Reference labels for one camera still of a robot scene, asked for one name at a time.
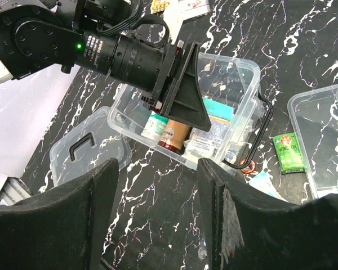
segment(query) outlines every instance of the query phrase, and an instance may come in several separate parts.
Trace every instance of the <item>robotic arm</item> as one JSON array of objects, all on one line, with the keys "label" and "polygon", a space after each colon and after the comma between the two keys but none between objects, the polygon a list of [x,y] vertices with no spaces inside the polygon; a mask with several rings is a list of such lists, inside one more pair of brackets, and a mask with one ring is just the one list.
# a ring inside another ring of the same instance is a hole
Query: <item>robotic arm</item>
[{"label": "robotic arm", "polygon": [[[56,12],[50,9],[57,5]],[[83,66],[143,90],[149,110],[191,127],[211,127],[198,88],[199,44],[168,41],[168,27],[142,0],[0,0],[0,61],[12,79],[52,64]],[[142,24],[166,29],[158,43],[121,32]]]}]

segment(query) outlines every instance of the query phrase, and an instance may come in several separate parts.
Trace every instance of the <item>container handle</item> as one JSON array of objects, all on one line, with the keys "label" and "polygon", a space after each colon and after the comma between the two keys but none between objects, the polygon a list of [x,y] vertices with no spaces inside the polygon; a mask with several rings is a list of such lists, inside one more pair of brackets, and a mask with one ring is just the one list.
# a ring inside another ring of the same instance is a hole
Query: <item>container handle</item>
[{"label": "container handle", "polygon": [[80,148],[82,145],[84,145],[87,142],[90,142],[91,147],[95,145],[94,136],[92,135],[91,132],[89,132],[84,137],[82,137],[79,141],[77,141],[72,146],[70,146],[69,154],[70,154],[70,159],[72,161],[75,160],[75,150],[77,150],[78,148]]},{"label": "container handle", "polygon": [[249,149],[249,152],[248,152],[248,155],[246,157],[245,162],[242,165],[235,165],[235,164],[232,164],[230,162],[227,162],[225,159],[223,160],[223,163],[225,163],[226,165],[228,165],[228,166],[230,166],[234,169],[237,169],[237,170],[244,169],[244,168],[246,168],[250,165],[250,162],[252,161],[254,154],[257,151],[257,148],[258,148],[258,146],[261,142],[261,139],[263,138],[265,130],[268,127],[268,124],[269,124],[269,122],[270,122],[270,120],[273,116],[273,105],[272,105],[272,103],[270,103],[266,98],[262,97],[260,93],[258,93],[258,98],[262,102],[266,103],[268,108],[266,110],[264,121],[263,121],[263,123],[262,123],[262,125],[259,129],[257,136],[254,139],[252,147]]}]

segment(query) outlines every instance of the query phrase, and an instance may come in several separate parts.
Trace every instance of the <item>tabletop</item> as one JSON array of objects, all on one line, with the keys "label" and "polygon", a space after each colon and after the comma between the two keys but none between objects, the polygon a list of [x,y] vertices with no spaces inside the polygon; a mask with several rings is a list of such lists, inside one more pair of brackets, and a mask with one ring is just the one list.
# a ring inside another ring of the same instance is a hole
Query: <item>tabletop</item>
[{"label": "tabletop", "polygon": [[[140,33],[154,42],[162,30],[143,26]],[[212,12],[185,24],[179,38],[198,41],[202,52],[259,65],[261,92],[274,114],[254,157],[257,170],[245,180],[264,171],[287,201],[310,201],[304,173],[280,174],[272,138],[293,132],[287,110],[293,95],[338,83],[338,0],[216,0]],[[34,193],[53,187],[53,144],[98,108],[111,106],[118,85],[80,69],[23,174]],[[195,171],[139,142],[130,146],[103,257],[113,269],[207,269]]]}]

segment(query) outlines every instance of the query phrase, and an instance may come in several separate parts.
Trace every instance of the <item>green sachet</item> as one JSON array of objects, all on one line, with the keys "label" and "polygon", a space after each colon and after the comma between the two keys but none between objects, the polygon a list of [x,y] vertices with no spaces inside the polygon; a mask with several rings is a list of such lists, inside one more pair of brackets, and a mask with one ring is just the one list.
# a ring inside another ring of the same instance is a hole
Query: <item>green sachet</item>
[{"label": "green sachet", "polygon": [[304,172],[304,163],[294,133],[273,137],[282,174]]}]

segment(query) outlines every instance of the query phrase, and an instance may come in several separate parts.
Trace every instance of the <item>plastic bin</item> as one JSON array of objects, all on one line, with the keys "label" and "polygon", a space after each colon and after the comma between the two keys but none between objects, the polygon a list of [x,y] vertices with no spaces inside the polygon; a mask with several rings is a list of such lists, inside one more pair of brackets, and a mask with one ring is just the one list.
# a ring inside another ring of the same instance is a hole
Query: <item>plastic bin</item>
[{"label": "plastic bin", "polygon": [[54,186],[89,172],[110,158],[119,161],[119,170],[131,160],[128,138],[108,126],[109,107],[101,107],[50,150]]},{"label": "plastic bin", "polygon": [[338,193],[338,84],[293,96],[288,112],[313,198]]},{"label": "plastic bin", "polygon": [[[263,103],[257,97],[260,90],[258,65],[249,60],[200,53],[198,81],[203,96],[234,108],[234,118],[223,143],[210,158],[220,164],[230,150],[235,151],[239,159],[258,118],[264,114]],[[186,159],[141,136],[150,111],[141,105],[140,96],[141,90],[129,85],[121,86],[108,116],[109,125],[188,168],[196,169],[197,161]]]}]

